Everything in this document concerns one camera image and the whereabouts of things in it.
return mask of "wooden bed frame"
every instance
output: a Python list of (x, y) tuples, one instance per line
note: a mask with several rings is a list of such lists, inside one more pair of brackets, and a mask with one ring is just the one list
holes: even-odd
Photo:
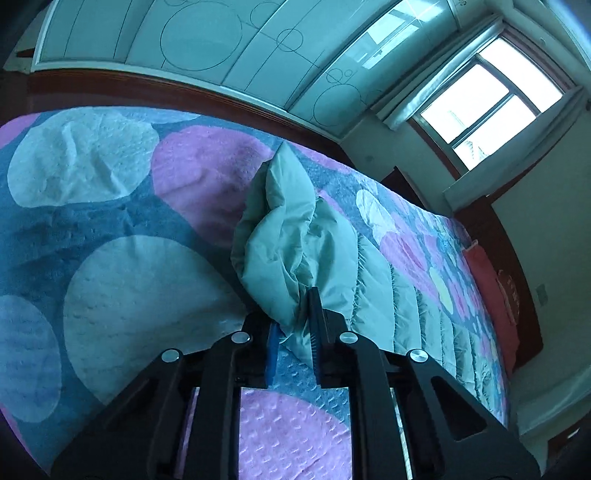
[[(10, 117), (76, 106), (170, 108), (264, 130), (355, 168), (337, 143), (298, 123), (241, 100), (184, 83), (110, 70), (60, 69), (11, 77), (8, 84), (9, 91), (0, 95), (0, 105), (8, 108)], [(0, 119), (7, 121), (9, 118), (0, 112)], [(515, 281), (520, 298), (518, 333), (521, 343), (515, 366), (518, 368), (540, 353), (543, 342), (534, 301), (517, 254), (487, 198), (475, 201), (458, 212), (456, 218), (484, 247), (495, 269), (505, 270)]]

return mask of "polka dot bedspread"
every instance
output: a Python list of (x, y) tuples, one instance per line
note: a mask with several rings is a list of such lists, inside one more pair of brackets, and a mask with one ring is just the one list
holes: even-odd
[[(150, 108), (76, 108), (0, 128), (0, 408), (47, 471), (59, 452), (159, 352), (208, 348), (254, 302), (229, 254), (249, 183), (281, 138)], [(326, 156), (290, 144), (317, 194), (474, 333), (495, 334), (462, 256), (470, 239)], [(280, 347), (270, 391), (244, 390), (242, 478), (350, 478), (345, 389), (321, 390)]]

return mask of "metal screw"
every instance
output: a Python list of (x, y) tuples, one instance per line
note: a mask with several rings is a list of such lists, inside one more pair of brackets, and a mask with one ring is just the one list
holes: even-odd
[(181, 358), (181, 355), (178, 352), (178, 350), (171, 348), (170, 350), (162, 352), (162, 356), (160, 358), (163, 362), (171, 364), (173, 362), (176, 362), (179, 358)]
[(232, 342), (234, 343), (246, 343), (251, 339), (251, 336), (246, 332), (236, 332), (232, 335)]
[(420, 348), (411, 350), (410, 358), (414, 360), (416, 363), (422, 364), (426, 362), (429, 358), (429, 354), (425, 350), (421, 350)]
[(355, 343), (359, 340), (359, 337), (355, 335), (353, 332), (343, 332), (340, 334), (339, 339), (343, 343)]

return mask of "pillow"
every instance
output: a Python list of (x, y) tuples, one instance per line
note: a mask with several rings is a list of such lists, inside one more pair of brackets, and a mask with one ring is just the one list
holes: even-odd
[(503, 363), (505, 364), (505, 370), (507, 371), (507, 375), (511, 375), (515, 366), (517, 348), (519, 347), (516, 318), (511, 312), (511, 309), (507, 308), (509, 298), (513, 298), (513, 294), (506, 295), (508, 298), (506, 304), (505, 296), (501, 289), (501, 282), (485, 250), (478, 245), (477, 241), (470, 248), (464, 250), (463, 254), (470, 268), (470, 272), (476, 281), (482, 301), (491, 316), (496, 332), (496, 339), (501, 349)]
[(496, 280), (501, 288), (507, 313), (509, 313), (513, 324), (517, 325), (519, 323), (519, 294), (517, 293), (515, 282), (511, 275), (504, 270), (497, 272)]

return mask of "white curtain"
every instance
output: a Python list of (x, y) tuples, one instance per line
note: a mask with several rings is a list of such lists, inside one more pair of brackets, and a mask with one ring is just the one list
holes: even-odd
[(452, 211), (493, 193), (536, 163), (569, 130), (586, 102), (582, 87), (566, 92), (499, 150), (463, 175), (443, 192)]
[(453, 37), (431, 59), (406, 76), (372, 110), (390, 129), (411, 118), (450, 77), (503, 30), (502, 17), (491, 15)]

